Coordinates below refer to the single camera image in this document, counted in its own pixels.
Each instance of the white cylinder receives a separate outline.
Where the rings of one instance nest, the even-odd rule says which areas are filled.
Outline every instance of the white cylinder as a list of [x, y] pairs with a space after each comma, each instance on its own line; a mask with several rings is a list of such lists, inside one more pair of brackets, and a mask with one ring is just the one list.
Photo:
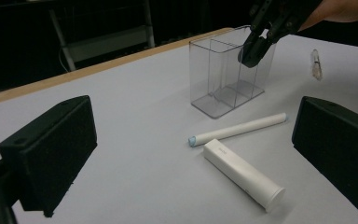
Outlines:
[[225, 129], [220, 129], [209, 133], [202, 133], [199, 135], [195, 135], [188, 139], [188, 143], [190, 144], [191, 147], [194, 147], [201, 144], [205, 144], [213, 139], [222, 139], [240, 133], [248, 133], [254, 130], [266, 128], [271, 125], [285, 122], [286, 120], [287, 120], [286, 113], [281, 113], [266, 118], [256, 119], [250, 122], [238, 124]]
[[204, 146], [204, 157], [270, 212], [285, 189], [214, 139]]

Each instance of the white table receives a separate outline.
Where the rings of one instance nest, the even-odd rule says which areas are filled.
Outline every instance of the white table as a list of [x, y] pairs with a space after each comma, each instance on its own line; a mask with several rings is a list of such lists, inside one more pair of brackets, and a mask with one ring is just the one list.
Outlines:
[[[310, 74], [313, 49], [321, 57], [322, 81]], [[104, 70], [91, 76], [64, 75], [59, 85], [43, 81], [49, 88], [40, 91], [28, 86], [27, 91], [0, 93], [0, 142], [58, 102], [84, 94], [91, 98], [98, 134], [98, 147], [53, 218], [24, 212], [16, 203], [20, 224], [358, 223], [358, 210], [291, 142], [304, 95], [358, 113], [358, 48], [283, 38], [266, 92], [221, 119], [210, 119], [190, 105], [187, 45], [149, 52], [107, 70], [115, 63], [86, 69]], [[70, 76], [82, 78], [66, 79]], [[283, 124], [222, 140], [286, 188], [280, 205], [267, 214], [203, 158], [202, 147], [190, 147], [187, 138], [281, 112], [289, 116]]]

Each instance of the wooden table edge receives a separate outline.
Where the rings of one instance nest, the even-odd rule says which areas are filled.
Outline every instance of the wooden table edge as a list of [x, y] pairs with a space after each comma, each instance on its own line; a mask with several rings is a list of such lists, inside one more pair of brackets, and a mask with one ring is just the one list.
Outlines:
[[82, 77], [86, 77], [86, 76], [89, 76], [89, 75], [92, 75], [92, 74], [95, 74], [98, 72], [102, 72], [104, 70], [107, 70], [107, 69], [110, 69], [113, 67], [117, 67], [117, 66], [120, 66], [125, 63], [131, 63], [131, 62], [134, 62], [134, 61], [137, 61], [137, 60], [143, 59], [145, 57], [152, 56], [152, 55], [164, 52], [164, 51], [168, 51], [171, 49], [177, 49], [182, 46], [188, 45], [188, 43], [192, 40], [203, 38], [203, 37], [209, 36], [209, 35], [216, 35], [219, 33], [223, 33], [230, 29], [232, 29], [232, 28], [223, 28], [223, 29], [212, 31], [212, 32], [209, 32], [209, 33], [206, 33], [203, 35], [192, 36], [187, 39], [179, 40], [179, 41], [176, 41], [176, 42], [173, 42], [173, 43], [170, 43], [167, 45], [159, 46], [159, 47], [156, 47], [153, 49], [147, 49], [147, 50], [137, 52], [137, 53], [134, 53], [134, 54], [131, 54], [128, 56], [114, 59], [112, 61], [108, 61], [105, 63], [98, 63], [98, 64], [95, 64], [90, 67], [75, 70], [73, 72], [62, 74], [62, 75], [59, 75], [56, 77], [51, 77], [51, 78], [47, 78], [44, 80], [40, 80], [40, 81], [31, 83], [31, 84], [13, 88], [13, 89], [10, 89], [7, 91], [0, 91], [0, 102], [10, 100], [10, 99], [13, 99], [16, 97], [20, 97], [20, 96], [23, 96], [23, 95], [26, 95], [26, 94], [29, 94], [32, 92], [41, 91], [41, 90], [44, 90], [44, 89], [47, 89], [47, 88], [50, 88], [53, 86], [60, 85], [65, 82], [69, 82], [69, 81], [72, 81], [72, 80], [75, 80], [78, 78], [82, 78]]

